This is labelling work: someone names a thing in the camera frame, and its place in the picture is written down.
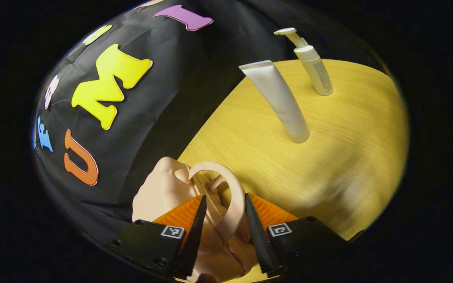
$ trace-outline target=white pump bottle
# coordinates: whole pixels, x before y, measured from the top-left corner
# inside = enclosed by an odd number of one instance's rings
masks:
[[[309,45],[304,38],[296,34],[295,28],[285,28],[274,32],[276,35],[285,35],[293,43],[296,48],[293,50],[298,56],[298,59],[304,65],[305,70],[311,77],[312,84],[316,92],[320,95],[330,95],[333,93],[330,76],[322,63],[318,52],[312,45]]]

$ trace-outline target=wood grain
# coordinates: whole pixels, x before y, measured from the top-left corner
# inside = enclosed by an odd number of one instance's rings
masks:
[[[329,96],[315,92],[298,60],[275,62],[309,126],[306,142],[294,143],[287,136],[245,78],[178,160],[222,163],[246,192],[297,217],[314,215],[349,240],[372,224],[396,191],[408,152],[408,116],[397,87],[384,73],[346,61],[323,62],[334,88]],[[220,196],[228,206],[228,188]],[[257,266],[232,282],[263,279]]]

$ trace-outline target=colorful foam letter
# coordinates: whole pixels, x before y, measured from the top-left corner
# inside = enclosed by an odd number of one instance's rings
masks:
[[[38,137],[39,137],[39,143],[41,145],[41,148],[46,147],[50,152],[53,152],[52,150],[52,144],[50,143],[50,136],[48,135],[48,130],[45,130],[45,125],[41,122],[41,118],[38,117]]]
[[[212,18],[205,18],[187,9],[183,9],[183,5],[174,5],[153,15],[153,17],[158,16],[168,16],[169,18],[180,21],[186,25],[186,29],[189,31],[199,30],[212,24],[213,21]]]
[[[103,35],[106,31],[108,31],[112,25],[101,27],[100,29],[96,30],[92,34],[90,34],[85,40],[83,40],[84,45],[89,45],[90,43],[96,41],[101,35]]]
[[[45,109],[47,109],[48,106],[50,105],[50,100],[52,100],[52,95],[54,94],[55,90],[57,89],[57,85],[59,84],[59,80],[60,80],[59,77],[57,75],[55,75],[55,77],[53,77],[52,81],[50,82],[50,85],[46,89],[46,93],[45,93]]]
[[[35,150],[36,147],[37,147],[37,141],[36,141],[36,127],[33,127],[32,140],[33,140],[33,150]]]
[[[103,129],[110,129],[117,109],[114,105],[104,107],[97,101],[122,101],[123,93],[115,77],[122,80],[124,88],[133,88],[152,64],[149,59],[139,60],[121,52],[118,44],[111,45],[97,58],[99,79],[79,84],[72,95],[71,106],[85,108],[101,121]]]
[[[96,161],[88,151],[86,151],[81,145],[79,145],[79,143],[76,142],[76,140],[71,137],[71,131],[69,129],[66,130],[64,145],[67,150],[74,151],[74,153],[80,156],[87,164],[87,171],[83,171],[71,161],[67,153],[64,153],[64,166],[66,171],[73,174],[87,185],[93,186],[97,184],[99,169],[97,168]]]

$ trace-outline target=white squeeze tube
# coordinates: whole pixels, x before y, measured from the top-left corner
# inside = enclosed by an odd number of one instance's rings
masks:
[[[239,66],[277,114],[295,143],[309,138],[309,128],[298,103],[281,73],[270,60]]]

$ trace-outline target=yellow letter m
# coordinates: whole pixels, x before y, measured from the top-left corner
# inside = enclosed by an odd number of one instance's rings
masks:
[[[111,45],[97,58],[99,79],[79,84],[72,95],[71,106],[85,108],[101,121],[103,129],[110,129],[117,113],[116,107],[104,107],[98,101],[122,101],[123,93],[115,77],[122,80],[124,88],[133,88],[152,64],[149,59],[139,60],[121,52],[118,44]]]

